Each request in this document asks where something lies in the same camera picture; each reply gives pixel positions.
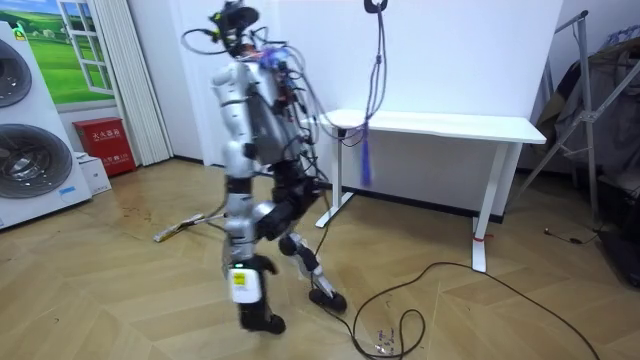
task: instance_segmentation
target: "wooden floor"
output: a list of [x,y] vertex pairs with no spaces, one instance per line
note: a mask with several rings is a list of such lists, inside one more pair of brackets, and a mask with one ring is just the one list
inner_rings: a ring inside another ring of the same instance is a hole
[[[153,234],[222,200],[222,171],[178,160],[112,179],[113,191],[71,210],[0,233],[0,358],[77,360],[359,359],[343,326],[307,299],[277,244],[260,251],[281,270],[269,278],[281,336],[247,333],[228,301],[220,269],[222,235],[201,226],[156,244]],[[271,180],[256,180],[257,198]],[[299,227],[310,245],[318,202]],[[602,359],[640,359],[640,295],[623,285],[591,236],[588,207],[566,185],[541,180],[505,224],[492,224],[488,270],[558,312]],[[334,221],[321,252],[347,298],[344,318],[374,293],[436,261],[470,263],[470,220],[356,197]],[[407,359],[591,359],[565,325],[466,269],[442,267],[376,300],[357,337],[373,353],[400,349],[398,319],[419,309],[426,335]],[[413,343],[419,321],[410,315]]]

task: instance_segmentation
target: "blue tassel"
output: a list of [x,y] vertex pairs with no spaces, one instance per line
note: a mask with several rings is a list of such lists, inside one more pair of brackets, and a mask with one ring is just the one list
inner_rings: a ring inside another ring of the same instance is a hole
[[362,178],[360,183],[364,187],[371,187],[371,164],[369,162],[369,137],[368,129],[365,125],[364,141],[362,142]]

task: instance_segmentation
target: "washing machine door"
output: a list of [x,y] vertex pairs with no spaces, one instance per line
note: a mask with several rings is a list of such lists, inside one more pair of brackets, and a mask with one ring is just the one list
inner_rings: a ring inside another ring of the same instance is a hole
[[22,56],[0,40],[0,108],[11,106],[31,90],[31,71]]
[[51,192],[72,168],[71,152],[56,135],[31,125],[0,124],[0,197],[24,199]]

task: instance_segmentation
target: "green grass picture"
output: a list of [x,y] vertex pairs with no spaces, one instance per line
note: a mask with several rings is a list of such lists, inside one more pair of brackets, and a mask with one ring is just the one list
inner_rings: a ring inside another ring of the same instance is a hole
[[[89,90],[73,46],[67,43],[67,35],[62,31],[61,15],[5,10],[0,11],[0,21],[20,23],[23,26],[54,103],[113,99],[111,95]],[[85,59],[103,61],[97,41],[94,41],[94,47],[99,59],[94,59],[88,38],[77,37],[77,42]],[[94,86],[104,88],[98,66],[88,65],[87,70]]]

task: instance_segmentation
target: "desk top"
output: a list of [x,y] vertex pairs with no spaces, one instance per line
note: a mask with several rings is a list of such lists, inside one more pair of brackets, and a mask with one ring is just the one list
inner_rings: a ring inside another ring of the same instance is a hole
[[[327,116],[337,126],[349,128],[362,124],[364,111],[339,109],[327,113]],[[369,128],[377,131],[527,144],[544,144],[547,141],[527,119],[508,116],[379,111],[369,121]]]

